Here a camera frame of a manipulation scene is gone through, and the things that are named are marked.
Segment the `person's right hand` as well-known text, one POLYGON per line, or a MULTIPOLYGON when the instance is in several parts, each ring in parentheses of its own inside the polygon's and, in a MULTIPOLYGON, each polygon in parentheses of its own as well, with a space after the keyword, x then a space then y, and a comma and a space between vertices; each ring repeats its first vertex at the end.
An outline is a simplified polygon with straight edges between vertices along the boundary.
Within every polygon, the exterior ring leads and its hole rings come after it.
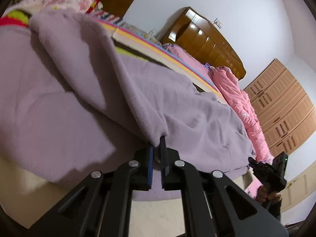
POLYGON ((255 200, 259 202, 261 205, 266 202, 272 202, 272 204, 276 204, 280 202, 282 199, 282 194, 278 192, 269 193, 265 186, 260 186, 257 190, 257 195, 255 200))

